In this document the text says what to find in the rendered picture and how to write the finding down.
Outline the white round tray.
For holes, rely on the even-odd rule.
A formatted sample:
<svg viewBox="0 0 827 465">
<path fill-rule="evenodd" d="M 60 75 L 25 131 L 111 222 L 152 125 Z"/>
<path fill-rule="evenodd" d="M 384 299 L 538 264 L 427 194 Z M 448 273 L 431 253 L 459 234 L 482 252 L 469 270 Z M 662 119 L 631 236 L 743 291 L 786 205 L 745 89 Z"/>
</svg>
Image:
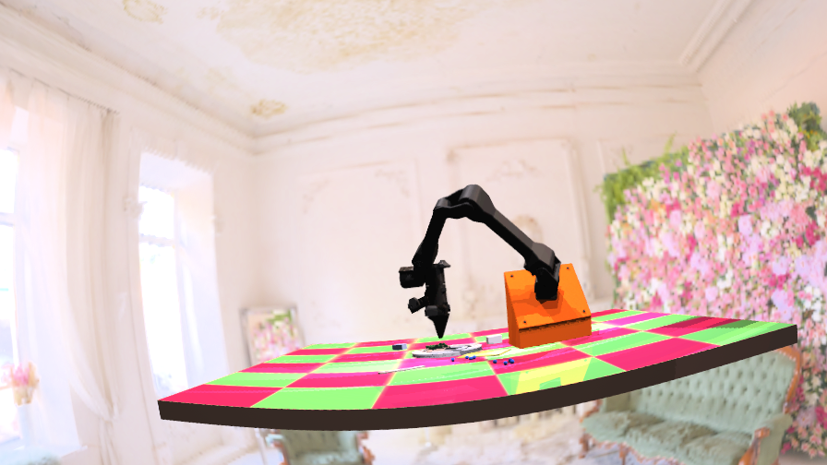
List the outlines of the white round tray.
<svg viewBox="0 0 827 465">
<path fill-rule="evenodd" d="M 451 357 L 451 356 L 459 356 L 464 355 L 470 352 L 479 352 L 482 350 L 482 344 L 478 343 L 471 343 L 471 344 L 454 344 L 448 345 L 447 348 L 442 347 L 436 348 L 434 350 L 429 350 L 429 348 L 424 348 L 421 350 L 417 350 L 412 352 L 413 358 L 422 359 L 422 358 L 441 358 L 441 357 Z"/>
</svg>

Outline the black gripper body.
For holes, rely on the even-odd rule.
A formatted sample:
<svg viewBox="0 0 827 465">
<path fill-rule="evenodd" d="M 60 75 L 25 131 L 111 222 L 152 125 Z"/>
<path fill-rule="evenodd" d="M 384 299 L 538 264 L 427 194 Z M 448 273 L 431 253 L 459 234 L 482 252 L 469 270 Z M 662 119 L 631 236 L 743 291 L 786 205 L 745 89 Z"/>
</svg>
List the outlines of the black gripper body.
<svg viewBox="0 0 827 465">
<path fill-rule="evenodd" d="M 425 316 L 444 316 L 450 312 L 447 301 L 446 284 L 430 285 L 425 287 L 430 305 L 425 309 Z"/>
</svg>

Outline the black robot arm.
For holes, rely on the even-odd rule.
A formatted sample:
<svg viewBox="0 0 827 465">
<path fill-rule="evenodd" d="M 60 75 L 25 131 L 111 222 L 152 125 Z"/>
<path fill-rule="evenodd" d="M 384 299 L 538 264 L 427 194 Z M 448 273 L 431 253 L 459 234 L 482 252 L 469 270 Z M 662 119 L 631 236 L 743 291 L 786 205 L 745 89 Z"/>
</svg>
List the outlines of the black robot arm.
<svg viewBox="0 0 827 465">
<path fill-rule="evenodd" d="M 434 264 L 438 239 L 446 219 L 482 222 L 525 259 L 524 269 L 535 276 L 535 299 L 557 300 L 561 261 L 554 251 L 543 243 L 534 242 L 494 206 L 485 190 L 475 184 L 467 185 L 442 197 L 433 209 L 425 238 L 419 244 L 411 267 L 399 269 L 400 285 L 405 288 L 446 284 L 444 268 L 451 268 L 445 260 Z"/>
</svg>

